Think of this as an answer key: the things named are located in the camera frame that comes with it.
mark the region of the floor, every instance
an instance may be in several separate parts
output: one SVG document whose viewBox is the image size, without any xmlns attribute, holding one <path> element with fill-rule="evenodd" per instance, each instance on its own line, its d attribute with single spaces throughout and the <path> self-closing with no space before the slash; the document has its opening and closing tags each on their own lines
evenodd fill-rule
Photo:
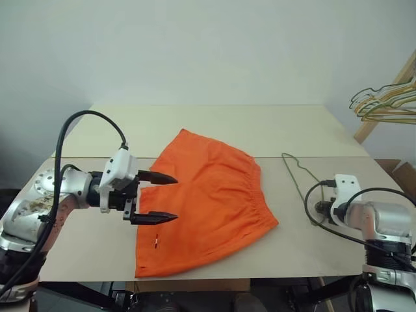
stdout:
<svg viewBox="0 0 416 312">
<path fill-rule="evenodd" d="M 107 294 L 110 283 L 82 283 L 96 291 Z M 115 282 L 113 289 L 124 289 L 124 283 Z M 268 312 L 293 312 L 287 304 L 287 294 L 276 292 L 272 287 L 254 287 L 252 289 L 258 299 L 262 301 Z M 154 312 L 161 304 L 169 301 L 178 302 L 186 309 L 186 312 L 229 312 L 235 296 L 233 292 L 199 292 L 198 294 L 189 292 L 156 292 L 144 294 L 146 304 L 142 307 L 142 312 Z M 49 292 L 39 290 L 36 293 L 39 312 L 96 312 L 98 308 L 88 307 L 87 305 L 74 302 L 66 298 L 55 296 Z M 332 300 L 336 312 L 347 312 L 348 305 L 346 298 L 340 297 Z M 327 312 L 326 304 L 321 303 L 316 306 L 315 312 Z"/>
</svg>

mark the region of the wooden frame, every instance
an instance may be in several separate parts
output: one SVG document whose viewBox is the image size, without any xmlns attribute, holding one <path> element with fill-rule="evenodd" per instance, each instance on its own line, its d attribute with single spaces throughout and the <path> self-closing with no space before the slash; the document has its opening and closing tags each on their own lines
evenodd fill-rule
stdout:
<svg viewBox="0 0 416 312">
<path fill-rule="evenodd" d="M 393 84 L 396 83 L 407 83 L 411 80 L 413 75 L 415 75 L 416 68 L 416 50 L 410 56 L 406 64 L 403 66 L 400 73 L 398 73 L 396 79 L 393 81 Z M 370 135 L 371 131 L 377 126 L 378 122 L 363 122 L 357 132 L 354 135 L 354 138 L 358 143 L 363 143 L 364 140 Z"/>
</svg>

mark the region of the orange fabric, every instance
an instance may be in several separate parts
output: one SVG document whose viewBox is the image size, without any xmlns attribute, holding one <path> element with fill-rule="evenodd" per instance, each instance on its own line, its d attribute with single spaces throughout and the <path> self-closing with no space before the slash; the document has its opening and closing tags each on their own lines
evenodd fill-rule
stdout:
<svg viewBox="0 0 416 312">
<path fill-rule="evenodd" d="M 143 188 L 140 212 L 166 211 L 179 218 L 138 226 L 136 277 L 167 276 L 212 263 L 278 225 L 261 191 L 260 167 L 223 142 L 182 129 L 151 170 L 179 183 Z"/>
</svg>

